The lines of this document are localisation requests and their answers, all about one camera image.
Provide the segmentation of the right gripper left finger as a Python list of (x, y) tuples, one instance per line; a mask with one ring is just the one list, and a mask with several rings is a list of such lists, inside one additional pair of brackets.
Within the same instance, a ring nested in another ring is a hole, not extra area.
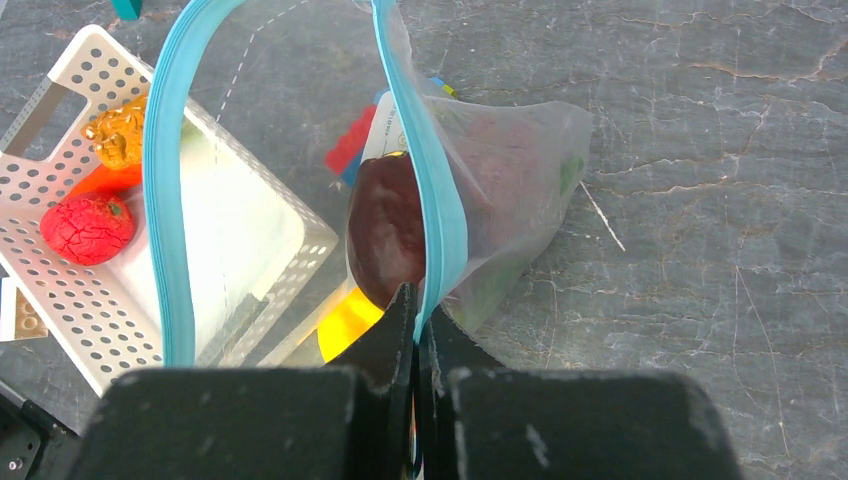
[(302, 368), (163, 368), (106, 392), (72, 479), (412, 479), (412, 331), (401, 286), (335, 360)]

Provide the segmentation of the red grape bunch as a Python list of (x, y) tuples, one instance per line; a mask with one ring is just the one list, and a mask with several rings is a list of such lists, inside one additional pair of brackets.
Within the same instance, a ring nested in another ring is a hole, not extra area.
[(470, 253), (490, 257), (525, 249), (538, 254), (553, 237), (543, 206), (549, 187), (540, 161), (540, 119), (476, 112), (459, 121), (454, 172), (467, 208)]

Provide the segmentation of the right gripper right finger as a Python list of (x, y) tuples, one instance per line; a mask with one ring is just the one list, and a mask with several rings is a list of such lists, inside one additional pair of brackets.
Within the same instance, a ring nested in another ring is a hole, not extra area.
[(663, 370), (516, 370), (444, 312), (418, 348), (428, 479), (739, 479), (705, 391)]

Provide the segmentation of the yellow lemon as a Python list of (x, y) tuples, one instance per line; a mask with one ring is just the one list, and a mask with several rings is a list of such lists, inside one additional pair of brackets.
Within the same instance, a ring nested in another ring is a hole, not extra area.
[(323, 360), (329, 363), (364, 335), (383, 316), (358, 287), (346, 292), (317, 327), (317, 342)]

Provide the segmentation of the orange crinkled ginger root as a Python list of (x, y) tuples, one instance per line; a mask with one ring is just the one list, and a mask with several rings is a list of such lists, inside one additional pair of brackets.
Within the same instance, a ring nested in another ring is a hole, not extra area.
[(148, 95), (102, 112), (81, 129), (100, 162), (109, 169), (123, 170), (142, 163), (142, 143)]

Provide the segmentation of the clear zip top bag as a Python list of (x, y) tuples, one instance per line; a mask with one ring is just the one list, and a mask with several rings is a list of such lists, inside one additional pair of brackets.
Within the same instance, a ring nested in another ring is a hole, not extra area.
[[(297, 196), (189, 96), (231, 13), (291, 35), (280, 96), (243, 93), (263, 119), (318, 123), (350, 199)], [(401, 227), (426, 263), (411, 276), (477, 328), (550, 244), (589, 157), (589, 112), (561, 101), (455, 99), (412, 64), (393, 1), (192, 1), (152, 73), (143, 206), (168, 367), (237, 367), (279, 321), (309, 327), (351, 292), (379, 310), (400, 281)]]

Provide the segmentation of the dark red apple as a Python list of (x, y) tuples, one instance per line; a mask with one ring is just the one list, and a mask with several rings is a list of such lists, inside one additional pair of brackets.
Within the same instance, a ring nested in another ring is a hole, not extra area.
[(358, 288), (380, 309), (388, 307), (401, 284), (423, 279), (425, 235), (408, 152), (360, 165), (349, 205), (347, 259)]

